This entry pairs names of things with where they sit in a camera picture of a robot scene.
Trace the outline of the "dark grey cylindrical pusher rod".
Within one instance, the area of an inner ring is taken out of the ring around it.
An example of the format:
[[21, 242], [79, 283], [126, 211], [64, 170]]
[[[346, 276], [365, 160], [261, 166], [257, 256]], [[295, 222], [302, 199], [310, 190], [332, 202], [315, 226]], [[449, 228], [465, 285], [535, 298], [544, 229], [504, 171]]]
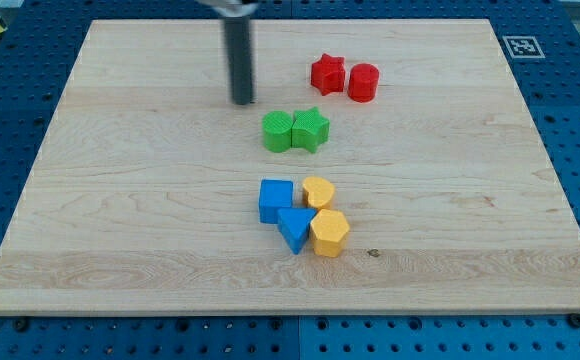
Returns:
[[250, 104], [254, 99], [250, 17], [225, 17], [223, 34], [231, 100], [237, 105]]

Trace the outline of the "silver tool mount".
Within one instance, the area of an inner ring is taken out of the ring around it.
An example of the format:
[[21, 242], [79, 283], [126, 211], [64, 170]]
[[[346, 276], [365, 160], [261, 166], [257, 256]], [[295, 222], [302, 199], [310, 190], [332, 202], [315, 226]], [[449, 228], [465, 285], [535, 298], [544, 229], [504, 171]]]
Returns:
[[223, 17], [244, 17], [253, 14], [259, 7], [258, 0], [196, 0], [211, 7]]

